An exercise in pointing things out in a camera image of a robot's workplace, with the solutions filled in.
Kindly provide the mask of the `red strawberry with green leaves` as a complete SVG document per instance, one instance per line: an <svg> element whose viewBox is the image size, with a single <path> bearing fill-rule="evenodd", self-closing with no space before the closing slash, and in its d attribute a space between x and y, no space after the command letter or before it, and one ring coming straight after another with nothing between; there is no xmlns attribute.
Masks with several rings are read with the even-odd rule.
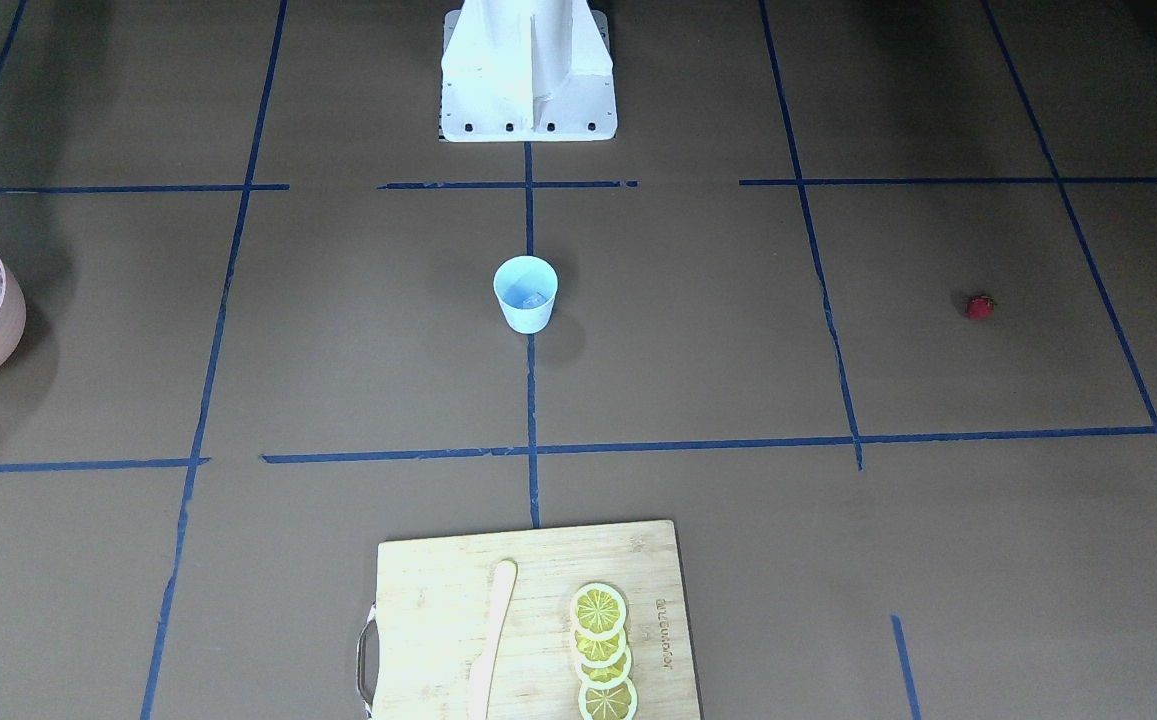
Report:
<svg viewBox="0 0 1157 720"><path fill-rule="evenodd" d="M988 319L989 316L997 309L997 301L989 295L977 295L971 297L965 306L965 316L967 319Z"/></svg>

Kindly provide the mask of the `light blue plastic cup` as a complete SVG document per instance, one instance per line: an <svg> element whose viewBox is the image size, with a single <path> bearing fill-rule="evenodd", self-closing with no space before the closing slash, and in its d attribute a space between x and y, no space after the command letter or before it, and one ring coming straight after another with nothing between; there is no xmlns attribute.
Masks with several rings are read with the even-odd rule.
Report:
<svg viewBox="0 0 1157 720"><path fill-rule="evenodd" d="M559 282L557 270L547 260L532 255L504 260L494 274L492 287L504 322L514 332L536 335L550 324ZM546 293L550 302L535 309L519 309L519 299L532 292Z"/></svg>

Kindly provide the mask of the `bamboo cutting board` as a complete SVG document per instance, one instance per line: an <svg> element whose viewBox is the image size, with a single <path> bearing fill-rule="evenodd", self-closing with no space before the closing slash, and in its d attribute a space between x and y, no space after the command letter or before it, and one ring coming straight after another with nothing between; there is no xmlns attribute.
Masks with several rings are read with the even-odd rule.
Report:
<svg viewBox="0 0 1157 720"><path fill-rule="evenodd" d="M622 592L634 719L698 719L691 623L673 521L382 543L377 593L358 639L368 719L467 719L499 561L517 564L486 719L582 719L569 600L582 585Z"/></svg>

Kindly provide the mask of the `pale yellow plastic knife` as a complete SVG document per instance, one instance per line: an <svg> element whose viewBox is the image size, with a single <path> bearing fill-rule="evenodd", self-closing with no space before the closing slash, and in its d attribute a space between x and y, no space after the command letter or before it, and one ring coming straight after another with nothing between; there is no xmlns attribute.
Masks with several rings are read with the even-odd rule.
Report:
<svg viewBox="0 0 1157 720"><path fill-rule="evenodd" d="M502 629L510 607L517 564L510 559L498 563L488 592L488 609L485 624L485 642L481 652L469 666L467 673L467 719L486 719L491 706L492 684L498 662Z"/></svg>

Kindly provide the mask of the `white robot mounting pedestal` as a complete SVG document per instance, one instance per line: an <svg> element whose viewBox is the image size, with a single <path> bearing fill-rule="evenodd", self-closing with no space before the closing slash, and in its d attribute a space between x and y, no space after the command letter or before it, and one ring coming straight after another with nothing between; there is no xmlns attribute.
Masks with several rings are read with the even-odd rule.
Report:
<svg viewBox="0 0 1157 720"><path fill-rule="evenodd" d="M464 1L445 13L442 41L442 141L616 137L609 20L587 1Z"/></svg>

